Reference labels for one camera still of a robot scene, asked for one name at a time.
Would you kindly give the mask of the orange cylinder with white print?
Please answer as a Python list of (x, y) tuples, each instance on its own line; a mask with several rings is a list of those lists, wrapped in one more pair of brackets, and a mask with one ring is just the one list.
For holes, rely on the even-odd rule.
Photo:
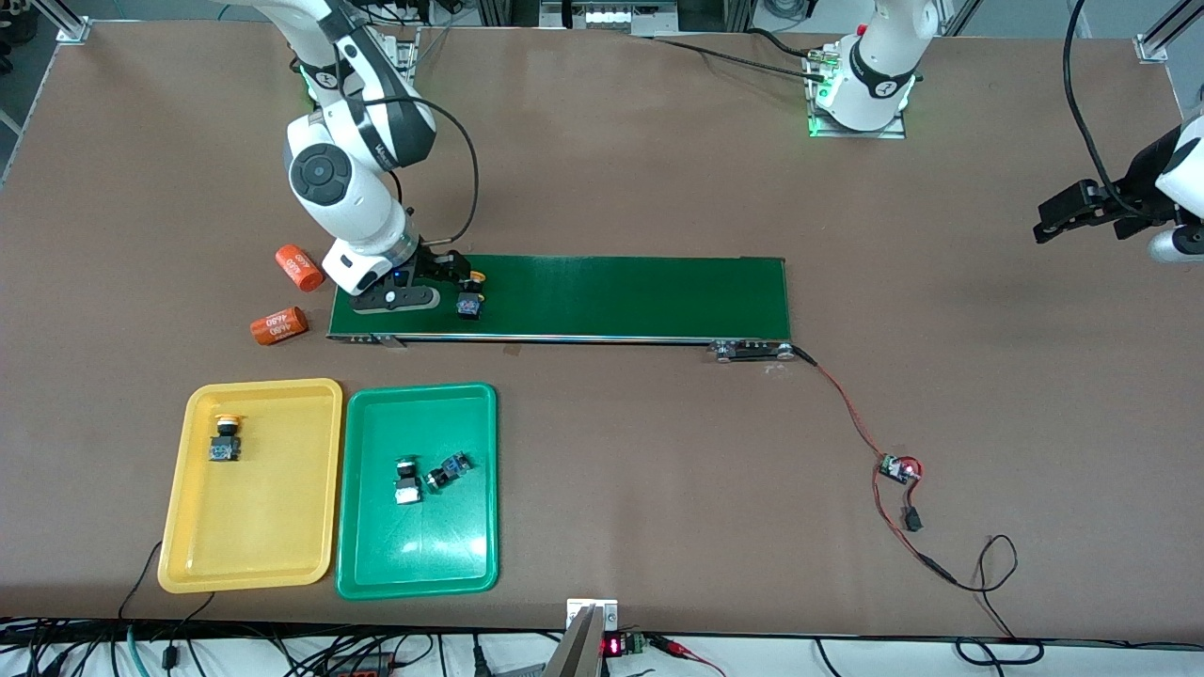
[(325, 283), (325, 273), (297, 245), (283, 245), (275, 253), (275, 261), (300, 292), (317, 292)]
[(297, 306), (287, 307), (279, 312), (253, 320), (249, 325), (252, 338), (260, 346), (277, 345), (287, 338), (295, 338), (309, 331), (309, 322)]

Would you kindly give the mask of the green conveyor belt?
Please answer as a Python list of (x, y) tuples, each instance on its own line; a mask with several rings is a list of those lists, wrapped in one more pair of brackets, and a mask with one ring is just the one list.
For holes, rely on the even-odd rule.
[(358, 314), (336, 292), (327, 338), (347, 343), (506, 342), (706, 346), (722, 363), (791, 358), (785, 261), (777, 258), (470, 257), (485, 273), (479, 320), (456, 292), (430, 310)]

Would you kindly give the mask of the green plastic tray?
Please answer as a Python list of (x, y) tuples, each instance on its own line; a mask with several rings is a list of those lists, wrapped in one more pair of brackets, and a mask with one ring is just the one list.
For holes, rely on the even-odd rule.
[[(421, 502), (394, 500), (396, 460), (473, 467)], [(350, 601), (479, 594), (498, 582), (498, 395), (486, 383), (353, 395), (346, 416), (335, 587)]]

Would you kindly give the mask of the yellow plastic tray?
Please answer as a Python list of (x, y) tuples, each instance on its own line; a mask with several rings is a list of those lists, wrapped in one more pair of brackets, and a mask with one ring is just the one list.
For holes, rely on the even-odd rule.
[[(216, 383), (185, 404), (157, 578), (171, 594), (309, 585), (327, 573), (342, 453), (340, 382)], [(209, 463), (219, 413), (237, 463)]]

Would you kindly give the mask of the grey metal equipment box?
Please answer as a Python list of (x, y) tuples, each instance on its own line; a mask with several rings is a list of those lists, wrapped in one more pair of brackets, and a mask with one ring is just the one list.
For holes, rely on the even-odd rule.
[(679, 29), (675, 0), (539, 0), (538, 27), (656, 35)]

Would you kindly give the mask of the red clip lead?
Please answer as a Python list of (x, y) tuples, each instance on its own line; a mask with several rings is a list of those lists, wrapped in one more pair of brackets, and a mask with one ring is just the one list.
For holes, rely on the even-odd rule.
[(645, 638), (649, 646), (655, 648), (655, 650), (663, 652), (675, 659), (700, 664), (706, 666), (706, 669), (713, 669), (720, 677), (728, 677), (722, 669), (719, 669), (718, 665), (700, 657), (696, 652), (689, 650), (687, 647), (678, 641), (673, 641), (673, 638), (667, 638), (667, 636), (655, 634), (647, 634)]

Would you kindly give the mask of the aluminium frame profile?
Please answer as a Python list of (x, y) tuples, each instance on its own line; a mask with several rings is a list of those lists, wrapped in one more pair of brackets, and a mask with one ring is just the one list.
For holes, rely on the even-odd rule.
[(1165, 14), (1133, 39), (1139, 61), (1165, 63), (1169, 46), (1200, 19), (1204, 19), (1204, 0), (1175, 1)]
[(57, 42), (64, 45), (83, 45), (90, 31), (92, 22), (70, 8), (66, 0), (30, 0), (51, 23), (57, 27)]

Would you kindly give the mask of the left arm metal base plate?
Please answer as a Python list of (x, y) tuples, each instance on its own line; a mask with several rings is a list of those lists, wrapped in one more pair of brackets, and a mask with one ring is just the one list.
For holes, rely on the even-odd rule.
[(837, 43), (822, 51), (809, 51), (801, 58), (805, 73), (816, 81), (805, 86), (808, 133), (813, 139), (878, 139), (905, 137), (904, 111), (909, 104), (915, 77), (895, 89), (890, 96), (874, 99), (864, 94), (864, 86), (843, 72)]

